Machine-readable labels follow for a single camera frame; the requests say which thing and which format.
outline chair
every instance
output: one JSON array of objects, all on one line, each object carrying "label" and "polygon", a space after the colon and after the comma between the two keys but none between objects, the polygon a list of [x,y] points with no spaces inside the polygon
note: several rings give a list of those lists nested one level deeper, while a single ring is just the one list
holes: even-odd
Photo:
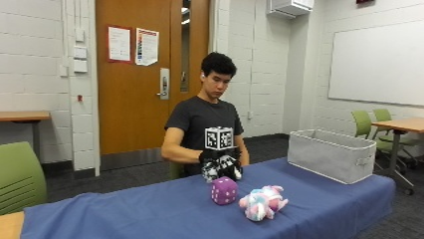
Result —
[{"label": "chair", "polygon": [[29,143],[0,145],[0,215],[45,202],[44,172]]},{"label": "chair", "polygon": [[[373,114],[375,114],[375,118],[376,118],[377,121],[389,121],[389,120],[392,120],[392,116],[391,116],[391,113],[389,113],[388,109],[376,109],[376,110],[373,110]],[[388,135],[388,132],[391,131],[389,127],[383,127],[383,126],[377,127],[376,130],[375,130],[372,139],[376,138],[377,134],[381,131],[385,131],[385,135],[379,136],[379,139],[381,141],[392,142],[393,141],[393,136]],[[416,146],[416,145],[420,144],[420,142],[421,141],[418,139],[413,139],[413,138],[408,138],[408,137],[400,137],[399,145]],[[405,148],[403,148],[403,151],[404,151],[404,153],[407,153],[407,155],[412,159],[412,163],[408,163],[408,167],[410,167],[410,168],[416,167],[416,165],[418,163],[417,159],[414,158],[414,156],[412,156],[412,154],[407,151]]]},{"label": "chair", "polygon": [[185,177],[185,168],[181,163],[170,162],[170,180]]},{"label": "chair", "polygon": [[[371,117],[367,111],[353,111],[352,112],[353,118],[355,118],[355,123],[356,123],[356,133],[355,137],[364,136],[364,138],[369,137],[371,134]],[[381,152],[381,154],[387,157],[389,160],[389,155],[392,152],[392,142],[389,141],[381,141],[381,140],[375,140],[376,142],[376,150],[377,152]],[[404,162],[397,158],[397,162],[401,165],[403,168],[400,168],[399,165],[396,165],[399,171],[401,173],[405,173],[405,164]]]}]

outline white storage basket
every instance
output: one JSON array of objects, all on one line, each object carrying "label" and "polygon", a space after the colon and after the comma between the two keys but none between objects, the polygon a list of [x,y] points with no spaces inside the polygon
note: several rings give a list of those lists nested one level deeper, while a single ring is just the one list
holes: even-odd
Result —
[{"label": "white storage basket", "polygon": [[376,143],[320,129],[290,133],[288,162],[344,184],[372,174]]}]

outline wooden door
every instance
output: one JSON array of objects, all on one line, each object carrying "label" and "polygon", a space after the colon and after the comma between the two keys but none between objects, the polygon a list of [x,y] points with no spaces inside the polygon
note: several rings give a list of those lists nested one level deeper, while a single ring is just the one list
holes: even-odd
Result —
[{"label": "wooden door", "polygon": [[[200,61],[208,48],[210,0],[193,2],[193,71],[200,74]],[[159,147],[163,126],[175,104],[194,96],[200,88],[199,76],[191,77],[190,91],[179,92],[182,1],[179,0],[97,0],[97,53],[101,155]],[[149,66],[107,62],[107,26],[133,28],[131,51],[135,46],[135,28],[159,32],[159,60]],[[171,69],[170,99],[161,100],[161,68]]]}]

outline pink stuffed toy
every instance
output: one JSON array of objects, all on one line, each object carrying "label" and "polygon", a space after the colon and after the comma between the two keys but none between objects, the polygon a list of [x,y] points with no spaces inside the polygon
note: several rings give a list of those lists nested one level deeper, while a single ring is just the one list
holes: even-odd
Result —
[{"label": "pink stuffed toy", "polygon": [[282,200],[280,191],[280,186],[264,186],[239,200],[238,205],[246,208],[244,215],[251,221],[274,218],[274,213],[288,203],[287,199]]}]

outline table leg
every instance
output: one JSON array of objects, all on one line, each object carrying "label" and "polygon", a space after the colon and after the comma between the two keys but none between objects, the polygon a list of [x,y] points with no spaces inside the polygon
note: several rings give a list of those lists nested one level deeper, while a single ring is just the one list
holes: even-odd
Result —
[{"label": "table leg", "polygon": [[412,182],[399,173],[396,170],[396,162],[397,162],[397,151],[399,151],[399,141],[400,141],[400,134],[403,134],[404,131],[401,130],[393,130],[393,147],[392,147],[392,153],[391,153],[391,159],[389,159],[389,167],[387,169],[383,169],[380,171],[376,171],[380,175],[387,175],[392,177],[396,182],[399,182],[404,187],[408,188],[408,190],[412,190],[413,192],[413,184]]},{"label": "table leg", "polygon": [[38,121],[32,122],[32,143],[33,143],[33,150],[38,157],[38,160],[41,160],[40,157],[40,128],[38,128]]}]

